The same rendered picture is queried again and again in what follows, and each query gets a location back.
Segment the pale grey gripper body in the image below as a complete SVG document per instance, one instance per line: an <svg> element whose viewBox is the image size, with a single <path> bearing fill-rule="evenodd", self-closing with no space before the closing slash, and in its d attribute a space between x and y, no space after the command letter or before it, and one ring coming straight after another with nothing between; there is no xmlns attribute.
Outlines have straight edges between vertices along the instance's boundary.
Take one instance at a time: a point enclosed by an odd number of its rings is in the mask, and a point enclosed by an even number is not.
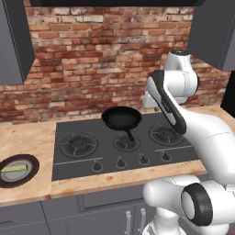
<svg viewBox="0 0 235 235"><path fill-rule="evenodd" d="M148 91L144 94L142 104L145 108L159 108L157 102L151 97Z"/></svg>

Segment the black frying pan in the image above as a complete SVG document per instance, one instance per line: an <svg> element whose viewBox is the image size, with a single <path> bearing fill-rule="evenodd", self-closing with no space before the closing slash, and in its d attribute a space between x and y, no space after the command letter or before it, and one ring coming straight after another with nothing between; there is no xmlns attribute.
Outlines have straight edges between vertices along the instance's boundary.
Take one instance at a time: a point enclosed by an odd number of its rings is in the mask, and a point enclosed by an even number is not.
<svg viewBox="0 0 235 235"><path fill-rule="evenodd" d="M142 114L132 107L113 106L105 110L101 118L110 129L123 130L128 134L129 140L134 141L131 130L142 121Z"/></svg>

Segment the yellow butter stick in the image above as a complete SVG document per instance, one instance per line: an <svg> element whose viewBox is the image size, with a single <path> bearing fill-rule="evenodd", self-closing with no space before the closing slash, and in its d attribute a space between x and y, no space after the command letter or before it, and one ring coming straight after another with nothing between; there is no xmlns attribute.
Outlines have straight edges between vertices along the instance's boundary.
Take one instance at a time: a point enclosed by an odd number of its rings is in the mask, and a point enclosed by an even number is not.
<svg viewBox="0 0 235 235"><path fill-rule="evenodd" d="M1 173L13 173L26 171L28 167L25 164L6 166L1 170Z"/></svg>

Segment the dark grey gas hob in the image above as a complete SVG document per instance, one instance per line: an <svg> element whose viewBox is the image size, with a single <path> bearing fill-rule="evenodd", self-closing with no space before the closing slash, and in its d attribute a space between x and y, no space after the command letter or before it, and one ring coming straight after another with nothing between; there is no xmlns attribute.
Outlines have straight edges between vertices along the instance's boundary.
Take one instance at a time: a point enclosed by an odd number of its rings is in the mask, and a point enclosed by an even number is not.
<svg viewBox="0 0 235 235"><path fill-rule="evenodd" d="M101 119L57 124L52 179L59 181L197 159L192 145L173 131L161 113L144 114L131 133L134 141L129 140L126 132L110 129ZM161 159L163 151L171 156L169 162ZM150 160L148 165L139 163L141 153ZM118 156L126 162L125 168L117 167ZM95 161L103 166L100 172L92 169Z"/></svg>

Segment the black tall appliance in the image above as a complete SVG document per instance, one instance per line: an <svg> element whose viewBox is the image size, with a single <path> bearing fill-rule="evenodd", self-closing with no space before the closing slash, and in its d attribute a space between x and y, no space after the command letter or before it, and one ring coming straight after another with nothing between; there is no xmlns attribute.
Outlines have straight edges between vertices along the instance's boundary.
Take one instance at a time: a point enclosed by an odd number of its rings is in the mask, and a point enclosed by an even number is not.
<svg viewBox="0 0 235 235"><path fill-rule="evenodd" d="M235 71L232 71L220 107L235 118Z"/></svg>

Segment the black range hood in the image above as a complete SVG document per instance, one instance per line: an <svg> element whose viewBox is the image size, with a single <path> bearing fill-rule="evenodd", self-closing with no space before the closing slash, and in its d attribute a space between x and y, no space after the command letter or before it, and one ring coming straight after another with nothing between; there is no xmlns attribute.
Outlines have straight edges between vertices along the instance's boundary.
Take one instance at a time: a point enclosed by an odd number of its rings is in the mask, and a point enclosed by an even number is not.
<svg viewBox="0 0 235 235"><path fill-rule="evenodd" d="M201 6L206 0L29 0L31 6Z"/></svg>

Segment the grey drawer front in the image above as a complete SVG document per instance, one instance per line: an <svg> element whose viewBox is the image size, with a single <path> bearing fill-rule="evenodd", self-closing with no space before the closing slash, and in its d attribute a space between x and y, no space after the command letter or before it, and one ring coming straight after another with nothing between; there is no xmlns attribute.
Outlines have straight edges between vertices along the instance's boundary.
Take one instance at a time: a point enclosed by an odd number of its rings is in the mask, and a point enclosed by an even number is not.
<svg viewBox="0 0 235 235"><path fill-rule="evenodd" d="M0 228L11 228L44 221L45 217L40 202L0 207Z"/></svg>
<svg viewBox="0 0 235 235"><path fill-rule="evenodd" d="M142 199L143 185L133 185L78 196L81 211L116 203Z"/></svg>

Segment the grey cupboard door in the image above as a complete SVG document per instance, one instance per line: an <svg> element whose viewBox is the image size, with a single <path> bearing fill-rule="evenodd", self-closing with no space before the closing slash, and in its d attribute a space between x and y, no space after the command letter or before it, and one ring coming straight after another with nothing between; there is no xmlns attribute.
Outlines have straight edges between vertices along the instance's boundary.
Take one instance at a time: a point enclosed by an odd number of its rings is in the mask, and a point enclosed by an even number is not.
<svg viewBox="0 0 235 235"><path fill-rule="evenodd" d="M140 209L144 207L146 210L146 221L145 227L151 222L153 216L155 214L155 208L148 206L146 203L140 203L135 206L135 218L134 218L134 227L133 227L133 235L140 235Z"/></svg>
<svg viewBox="0 0 235 235"><path fill-rule="evenodd" d="M105 208L78 216L58 218L48 222L51 235L125 235L126 211L131 212L131 232L134 206Z"/></svg>

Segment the dark brown round plate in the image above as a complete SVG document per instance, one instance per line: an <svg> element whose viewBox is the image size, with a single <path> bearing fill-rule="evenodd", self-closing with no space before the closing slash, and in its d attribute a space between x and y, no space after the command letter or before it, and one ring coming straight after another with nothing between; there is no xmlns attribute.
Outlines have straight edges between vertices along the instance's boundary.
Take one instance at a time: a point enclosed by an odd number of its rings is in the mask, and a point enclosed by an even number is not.
<svg viewBox="0 0 235 235"><path fill-rule="evenodd" d="M25 164L28 169L23 172L1 173L6 166ZM39 160L30 154L17 154L0 162L0 187L12 188L31 180L39 170Z"/></svg>

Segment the grey wall cupboard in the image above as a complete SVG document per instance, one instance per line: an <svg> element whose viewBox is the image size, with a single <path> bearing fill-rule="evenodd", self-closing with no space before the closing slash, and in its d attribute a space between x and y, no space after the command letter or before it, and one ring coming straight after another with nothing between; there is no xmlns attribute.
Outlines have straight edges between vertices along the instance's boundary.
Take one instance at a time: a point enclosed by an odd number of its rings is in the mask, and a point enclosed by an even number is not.
<svg viewBox="0 0 235 235"><path fill-rule="evenodd" d="M35 60L23 0L0 0L0 85L23 84Z"/></svg>
<svg viewBox="0 0 235 235"><path fill-rule="evenodd" d="M187 50L221 71L235 71L235 0L195 7Z"/></svg>

